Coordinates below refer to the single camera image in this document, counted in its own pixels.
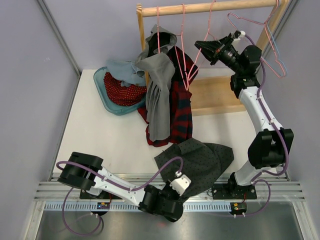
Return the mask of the blue wire hanger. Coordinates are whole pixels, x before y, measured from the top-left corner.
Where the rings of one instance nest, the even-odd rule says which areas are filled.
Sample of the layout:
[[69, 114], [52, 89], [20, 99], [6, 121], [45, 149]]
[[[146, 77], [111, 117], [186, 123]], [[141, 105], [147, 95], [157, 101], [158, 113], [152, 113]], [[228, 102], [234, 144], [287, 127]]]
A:
[[275, 28], [279, 25], [279, 22], [281, 21], [281, 17], [283, 16], [284, 11], [287, 8], [287, 5], [288, 0], [276, 0], [275, 6], [273, 7], [271, 13], [269, 14], [267, 20], [264, 23], [264, 30], [274, 55], [274, 62], [276, 63], [280, 71], [277, 71], [277, 69], [270, 65], [270, 63], [267, 60], [264, 60], [264, 62], [279, 79], [286, 77], [288, 71], [286, 65], [280, 59], [280, 51], [277, 47], [273, 33], [275, 32]]

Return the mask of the dark grey dotted skirt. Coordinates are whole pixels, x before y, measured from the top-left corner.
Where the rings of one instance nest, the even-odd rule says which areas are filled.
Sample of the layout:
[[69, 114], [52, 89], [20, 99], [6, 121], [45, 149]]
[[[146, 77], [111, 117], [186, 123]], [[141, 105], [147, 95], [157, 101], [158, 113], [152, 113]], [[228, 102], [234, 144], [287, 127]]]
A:
[[157, 167], [161, 168], [174, 157], [182, 158], [182, 174], [191, 180], [189, 187], [179, 198], [179, 201], [184, 203], [188, 198], [209, 190], [231, 165], [234, 153], [231, 147], [190, 138], [171, 145], [154, 160]]

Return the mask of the grey pleated skirt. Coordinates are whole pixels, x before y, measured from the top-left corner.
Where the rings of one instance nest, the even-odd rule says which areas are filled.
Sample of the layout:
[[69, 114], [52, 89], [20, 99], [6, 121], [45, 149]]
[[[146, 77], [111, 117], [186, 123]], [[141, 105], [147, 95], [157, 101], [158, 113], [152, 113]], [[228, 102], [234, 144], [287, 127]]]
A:
[[135, 66], [149, 74], [145, 106], [148, 110], [147, 120], [151, 125], [151, 140], [163, 140], [170, 135], [169, 95], [172, 77], [176, 68], [168, 57], [168, 51], [177, 43], [177, 37], [160, 26], [165, 44], [158, 53], [157, 25], [145, 39], [145, 49], [135, 60]]

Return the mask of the red plaid skirt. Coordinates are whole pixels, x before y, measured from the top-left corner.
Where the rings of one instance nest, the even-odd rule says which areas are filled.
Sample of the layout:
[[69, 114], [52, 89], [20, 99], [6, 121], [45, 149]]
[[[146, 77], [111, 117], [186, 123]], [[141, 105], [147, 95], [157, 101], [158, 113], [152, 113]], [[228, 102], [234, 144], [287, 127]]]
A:
[[[181, 66], [183, 66], [182, 50], [177, 47], [177, 53]], [[138, 113], [143, 118], [146, 127], [146, 140], [147, 143], [154, 147], [162, 147], [168, 143], [179, 144], [188, 140], [193, 134], [193, 122], [192, 122], [192, 110], [191, 110], [191, 92], [185, 90], [183, 80], [181, 77], [178, 60], [176, 56], [175, 47], [171, 48], [167, 53], [169, 59], [172, 61], [175, 67], [175, 73], [171, 79], [171, 88], [169, 90], [169, 113], [170, 113], [170, 134], [165, 139], [151, 140], [151, 124], [147, 120], [148, 110], [145, 106], [138, 108]], [[186, 59], [186, 72], [189, 73], [193, 60], [185, 53]], [[195, 65], [192, 73], [197, 70], [198, 66]], [[197, 76], [198, 72], [191, 78], [190, 84]]]

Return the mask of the light blue denim skirt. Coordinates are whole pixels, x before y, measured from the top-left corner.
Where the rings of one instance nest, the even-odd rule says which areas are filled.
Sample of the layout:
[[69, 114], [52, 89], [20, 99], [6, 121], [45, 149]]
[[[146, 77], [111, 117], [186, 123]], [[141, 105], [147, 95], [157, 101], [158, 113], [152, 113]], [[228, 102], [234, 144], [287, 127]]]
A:
[[146, 86], [145, 72], [132, 61], [109, 59], [106, 61], [106, 67], [112, 77], [120, 81], [122, 87]]

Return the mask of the red dotted skirt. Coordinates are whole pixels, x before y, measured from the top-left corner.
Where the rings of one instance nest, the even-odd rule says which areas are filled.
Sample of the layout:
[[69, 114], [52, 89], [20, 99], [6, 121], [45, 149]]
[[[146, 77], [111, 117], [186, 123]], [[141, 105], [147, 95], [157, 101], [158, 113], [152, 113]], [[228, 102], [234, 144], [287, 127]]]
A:
[[143, 100], [147, 93], [146, 86], [122, 86], [121, 81], [112, 77], [109, 72], [106, 72], [103, 78], [106, 94], [108, 98], [119, 106], [133, 106]]

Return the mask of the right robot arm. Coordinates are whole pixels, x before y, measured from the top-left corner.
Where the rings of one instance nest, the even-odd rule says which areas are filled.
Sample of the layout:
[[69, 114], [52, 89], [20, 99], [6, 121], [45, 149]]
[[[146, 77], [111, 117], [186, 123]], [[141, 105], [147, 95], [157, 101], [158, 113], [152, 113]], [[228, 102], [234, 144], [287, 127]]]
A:
[[227, 183], [212, 186], [215, 200], [256, 199], [254, 185], [263, 173], [274, 176], [272, 169], [287, 167], [294, 139], [293, 131], [277, 121], [263, 97], [256, 74], [262, 50], [252, 43], [239, 53], [233, 46], [234, 40], [235, 36], [229, 34], [219, 40], [198, 40], [194, 44], [211, 65], [220, 61], [234, 71], [230, 88], [244, 105], [256, 133], [247, 151], [247, 162], [230, 175]]

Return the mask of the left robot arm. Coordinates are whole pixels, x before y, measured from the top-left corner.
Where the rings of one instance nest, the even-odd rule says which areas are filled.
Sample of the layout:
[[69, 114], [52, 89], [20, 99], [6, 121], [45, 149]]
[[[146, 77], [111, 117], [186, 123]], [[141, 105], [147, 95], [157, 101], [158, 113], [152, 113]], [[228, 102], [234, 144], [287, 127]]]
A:
[[135, 185], [108, 171], [102, 163], [103, 159], [98, 156], [73, 152], [69, 160], [56, 163], [61, 170], [58, 181], [98, 199], [110, 193], [141, 212], [163, 216], [172, 222], [181, 218], [184, 206], [180, 197], [192, 182], [181, 168], [175, 172], [173, 180], [167, 181], [163, 189], [159, 189], [151, 185], [154, 177], [143, 185]]

